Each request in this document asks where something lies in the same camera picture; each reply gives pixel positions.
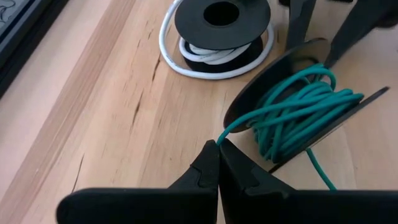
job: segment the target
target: white cable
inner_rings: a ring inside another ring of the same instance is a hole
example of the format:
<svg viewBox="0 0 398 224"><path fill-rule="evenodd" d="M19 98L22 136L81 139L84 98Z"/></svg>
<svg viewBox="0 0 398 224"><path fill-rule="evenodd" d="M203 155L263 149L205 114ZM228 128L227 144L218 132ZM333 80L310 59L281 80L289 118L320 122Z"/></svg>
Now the white cable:
<svg viewBox="0 0 398 224"><path fill-rule="evenodd" d="M166 39L166 31L167 28L170 24L170 20L172 18L173 13L175 10L178 8L180 3L183 0L175 0L172 5L169 7L169 10L167 11L162 27L160 28L160 34L159 34L159 47L160 47L160 52L163 55L163 58L165 61L168 63L168 65L175 70L176 72L186 75L188 77L193 77L193 78L202 78L202 79L209 79L209 80L220 80L224 78L232 78L238 75L242 75L254 68L256 68L258 65L263 62L266 57L268 56L269 52L271 51L272 45L274 44L274 30L272 29L271 23L268 24L267 27L267 32L268 32L268 40L266 43L266 46L264 47L264 50L261 52L260 56L258 56L257 59L255 59L253 62L251 62L248 65L245 65L241 68L235 69L233 71L229 72L221 72L221 73L206 73L206 72L196 72L192 70L187 70L182 67L179 67L171 58L169 53L167 52L166 46L165 46L165 39ZM190 49L199 55L194 55L188 52L185 47L185 40L182 38L180 39L180 51L181 54L186 57L187 59L191 61L197 62L198 60L200 62L205 62L210 65L217 65L221 63L226 63L231 61L232 59L236 58L239 56L241 53L243 53L250 44L247 44L243 47L240 47L238 49L233 49L233 50L221 50L221 51L215 51L215 50L207 50L207 49L200 49L198 47L195 47L193 45L190 45Z"/></svg>

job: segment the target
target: green wire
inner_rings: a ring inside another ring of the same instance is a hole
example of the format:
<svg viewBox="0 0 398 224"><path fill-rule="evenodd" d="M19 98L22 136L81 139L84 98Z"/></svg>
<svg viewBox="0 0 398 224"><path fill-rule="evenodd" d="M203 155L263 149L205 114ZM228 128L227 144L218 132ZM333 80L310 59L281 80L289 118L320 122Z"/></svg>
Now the green wire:
<svg viewBox="0 0 398 224"><path fill-rule="evenodd" d="M310 76L313 77L311 82L307 78ZM330 83L322 81L324 76L330 79ZM296 82L307 85L283 101L274 103L279 95ZM217 145L232 129L245 123L253 128L260 155L277 164L294 154L302 144L364 97L349 89L335 92L335 88L335 75L322 64L302 70L271 88L259 100L254 111L232 122L218 138ZM307 154L322 180L329 189L335 190L311 149L307 149Z"/></svg>

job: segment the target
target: black object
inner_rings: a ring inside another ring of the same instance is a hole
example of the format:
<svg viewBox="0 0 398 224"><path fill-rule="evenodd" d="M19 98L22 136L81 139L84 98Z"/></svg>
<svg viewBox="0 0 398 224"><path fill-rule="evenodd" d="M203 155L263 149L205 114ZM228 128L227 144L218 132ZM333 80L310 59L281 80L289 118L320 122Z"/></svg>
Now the black object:
<svg viewBox="0 0 398 224"><path fill-rule="evenodd" d="M267 29L270 17L264 0L184 0L175 13L175 26L196 47L228 50L253 42Z"/></svg>
<svg viewBox="0 0 398 224"><path fill-rule="evenodd" d="M325 62L329 51L330 45L327 40L313 39L288 50L275 59L237 95L226 112L224 127L226 128L242 115L255 110L260 98L282 80L307 67ZM231 132L236 133L246 129L248 129L246 124L241 124Z"/></svg>
<svg viewBox="0 0 398 224"><path fill-rule="evenodd" d="M59 224L216 223L220 187L226 224L398 223L396 191L295 190L229 140L208 141L168 189L87 189L63 199Z"/></svg>
<svg viewBox="0 0 398 224"><path fill-rule="evenodd" d="M329 0L351 3L352 0ZM290 9L289 33L286 49L301 44L305 39L315 0L279 0ZM354 44L375 27L390 28L398 24L398 1L357 0L354 8L331 42L331 51L325 62L332 67Z"/></svg>
<svg viewBox="0 0 398 224"><path fill-rule="evenodd" d="M59 224L216 223L220 150L208 141L168 189L86 189L57 208Z"/></svg>
<svg viewBox="0 0 398 224"><path fill-rule="evenodd" d="M375 27L393 27L398 23L398 1L358 0L331 42L325 65L332 67L354 44Z"/></svg>
<svg viewBox="0 0 398 224"><path fill-rule="evenodd" d="M0 29L0 97L68 0L25 0Z"/></svg>
<svg viewBox="0 0 398 224"><path fill-rule="evenodd" d="M194 54L188 42L185 43L185 49ZM242 68L251 62L253 62L258 56L260 56L263 50L263 44L261 37L258 37L252 44L246 49L241 55L237 56L230 62L223 63L220 65L208 65L203 62L192 62L191 60L184 57L185 62L187 65L194 71L197 72L206 72L206 73L221 73L221 72L229 72L238 68Z"/></svg>
<svg viewBox="0 0 398 224"><path fill-rule="evenodd" d="M285 50L288 50L305 42L305 35L316 0L279 0L279 2L290 9L289 30L285 47Z"/></svg>

